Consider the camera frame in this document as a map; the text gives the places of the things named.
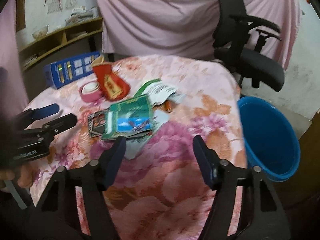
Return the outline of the person's left hand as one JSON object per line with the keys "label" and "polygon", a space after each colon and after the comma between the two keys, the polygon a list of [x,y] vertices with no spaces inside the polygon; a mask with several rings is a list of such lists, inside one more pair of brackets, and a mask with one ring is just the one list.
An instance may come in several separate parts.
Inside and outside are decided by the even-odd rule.
{"label": "person's left hand", "polygon": [[8,192],[6,180],[15,180],[20,188],[29,188],[33,184],[33,168],[29,163],[15,170],[1,169],[1,191]]}

